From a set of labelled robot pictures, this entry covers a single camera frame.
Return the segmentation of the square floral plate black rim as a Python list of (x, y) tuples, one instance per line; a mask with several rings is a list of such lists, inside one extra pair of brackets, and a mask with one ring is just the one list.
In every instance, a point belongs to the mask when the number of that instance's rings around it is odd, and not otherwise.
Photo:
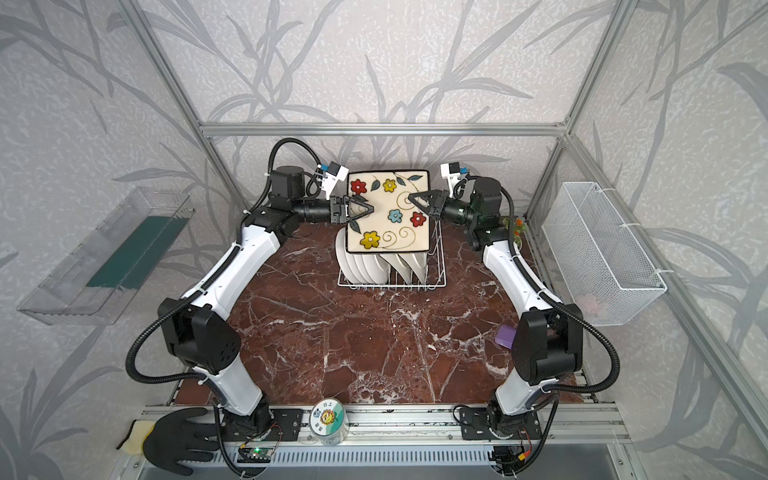
[(431, 220), (416, 210), (408, 196), (430, 189), (426, 170), (350, 173), (348, 195), (363, 196), (374, 209), (359, 227), (346, 227), (346, 251), (352, 254), (428, 251)]

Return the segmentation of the square white plate black rim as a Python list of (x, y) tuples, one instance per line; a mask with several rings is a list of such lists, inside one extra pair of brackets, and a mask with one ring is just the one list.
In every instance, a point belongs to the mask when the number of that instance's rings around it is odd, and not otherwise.
[(404, 284), (412, 284), (412, 269), (398, 254), (382, 254), (382, 258), (397, 271)]

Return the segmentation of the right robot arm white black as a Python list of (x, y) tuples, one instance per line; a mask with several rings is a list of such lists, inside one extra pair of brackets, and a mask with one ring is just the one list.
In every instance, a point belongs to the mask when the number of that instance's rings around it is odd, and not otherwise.
[[(536, 408), (559, 393), (589, 394), (607, 390), (620, 375), (620, 357), (611, 341), (587, 322), (579, 307), (565, 304), (538, 278), (515, 243), (515, 221), (501, 218), (501, 207), (514, 202), (500, 182), (468, 176), (451, 190), (412, 193), (411, 203), (432, 219), (463, 228), (469, 246), (482, 257), (510, 298), (518, 316), (512, 342), (513, 368), (487, 407), (486, 425), (499, 439), (520, 431), (536, 417)], [(594, 385), (561, 382), (581, 368), (585, 336), (605, 349), (610, 369)]]

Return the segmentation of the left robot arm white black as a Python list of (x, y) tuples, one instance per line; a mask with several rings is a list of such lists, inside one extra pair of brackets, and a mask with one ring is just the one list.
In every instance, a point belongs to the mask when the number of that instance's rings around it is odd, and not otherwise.
[[(300, 139), (278, 140), (268, 157), (265, 187), (244, 212), (235, 241), (193, 288), (159, 306), (157, 319), (127, 352), (128, 376), (142, 384), (198, 380), (214, 393), (219, 402), (215, 412), (229, 425), (248, 436), (265, 436), (273, 416), (242, 362), (241, 337), (228, 318), (258, 270), (300, 224), (344, 225), (373, 212), (359, 197), (334, 195), (337, 183), (348, 174), (336, 162), (322, 163)], [(156, 331), (162, 331), (168, 352), (187, 366), (187, 372), (150, 376), (139, 371), (139, 351)]]

